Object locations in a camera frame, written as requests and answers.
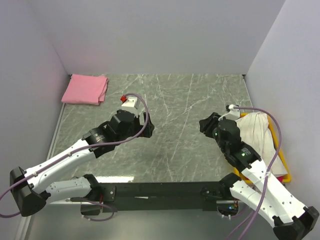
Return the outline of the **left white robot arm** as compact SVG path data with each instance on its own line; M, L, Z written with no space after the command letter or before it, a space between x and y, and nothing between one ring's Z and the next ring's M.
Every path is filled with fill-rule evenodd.
M82 136L71 147L44 163L10 171L10 192L19 209L18 214L28 217L42 210L46 204L70 198L96 200L102 189L96 178L86 174L75 180L59 181L67 171L113 151L116 146L135 138L150 138L155 126L148 111L143 113L144 123L133 111L120 109Z

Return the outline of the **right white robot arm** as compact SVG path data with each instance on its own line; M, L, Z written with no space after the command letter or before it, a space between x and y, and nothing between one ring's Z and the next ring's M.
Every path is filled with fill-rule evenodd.
M248 127L241 126L245 118L239 115L212 113L199 121L199 131L216 141L227 162L251 181L255 189L238 175L230 173L219 187L222 198L233 197L254 210L272 227L279 240L301 240L313 230L320 213L295 198L268 171L263 158L246 136Z

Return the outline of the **white t shirt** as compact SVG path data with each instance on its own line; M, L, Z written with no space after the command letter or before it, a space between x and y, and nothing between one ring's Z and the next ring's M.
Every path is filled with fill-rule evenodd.
M248 113L237 119L236 124L241 140L250 145L268 166L276 153L268 116L262 112Z

